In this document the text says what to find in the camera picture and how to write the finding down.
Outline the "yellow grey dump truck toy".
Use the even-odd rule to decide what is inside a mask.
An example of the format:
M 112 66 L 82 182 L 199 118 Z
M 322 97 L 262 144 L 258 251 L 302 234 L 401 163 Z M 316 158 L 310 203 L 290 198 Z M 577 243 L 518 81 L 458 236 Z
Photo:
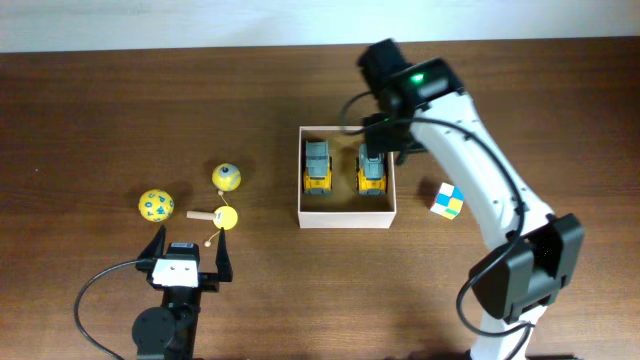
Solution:
M 332 190 L 332 160 L 327 141 L 305 144 L 303 191 L 309 195 L 329 194 Z

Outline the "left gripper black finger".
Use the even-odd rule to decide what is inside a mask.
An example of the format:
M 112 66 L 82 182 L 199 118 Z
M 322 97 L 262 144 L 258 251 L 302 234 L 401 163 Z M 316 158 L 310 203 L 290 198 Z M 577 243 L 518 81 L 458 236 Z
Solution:
M 139 260 L 155 260 L 163 256 L 165 245 L 166 227 L 161 225 L 153 239 L 139 254 Z
M 232 275 L 233 268 L 226 243 L 226 232 L 224 228 L 220 229 L 215 264 L 219 275 Z

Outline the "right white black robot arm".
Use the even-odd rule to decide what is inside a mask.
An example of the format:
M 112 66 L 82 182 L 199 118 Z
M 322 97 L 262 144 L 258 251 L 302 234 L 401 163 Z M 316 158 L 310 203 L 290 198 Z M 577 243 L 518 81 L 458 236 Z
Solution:
M 469 271 L 456 311 L 477 339 L 467 359 L 523 359 L 538 320 L 570 284 L 585 230 L 522 180 L 441 59 L 409 63 L 391 39 L 357 66 L 380 109 L 360 133 L 372 155 L 431 153 L 479 225 L 488 254 Z

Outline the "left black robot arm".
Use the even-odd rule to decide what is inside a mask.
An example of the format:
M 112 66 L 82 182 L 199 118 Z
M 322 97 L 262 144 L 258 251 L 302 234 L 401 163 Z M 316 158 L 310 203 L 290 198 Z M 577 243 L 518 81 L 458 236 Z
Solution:
M 202 295 L 217 293 L 222 283 L 233 281 L 224 230 L 218 234 L 214 273 L 199 270 L 198 244 L 166 244 L 165 236 L 162 226 L 135 265 L 149 285 L 162 292 L 161 304 L 139 314 L 132 326 L 138 359 L 192 359 Z

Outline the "small colourful puzzle cube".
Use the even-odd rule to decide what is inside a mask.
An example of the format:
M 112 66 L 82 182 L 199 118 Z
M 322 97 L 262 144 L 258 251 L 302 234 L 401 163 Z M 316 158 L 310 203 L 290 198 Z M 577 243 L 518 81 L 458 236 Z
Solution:
M 464 195 L 460 189 L 448 183 L 442 183 L 430 211 L 446 219 L 456 218 L 464 204 Z

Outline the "yellow grey mixer truck toy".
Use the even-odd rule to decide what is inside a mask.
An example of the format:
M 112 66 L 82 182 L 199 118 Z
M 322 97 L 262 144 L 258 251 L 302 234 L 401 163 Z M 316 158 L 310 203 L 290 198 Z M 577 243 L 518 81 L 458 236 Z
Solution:
M 387 187 L 385 157 L 382 153 L 370 157 L 366 144 L 361 144 L 356 161 L 357 190 L 360 195 L 384 195 Z

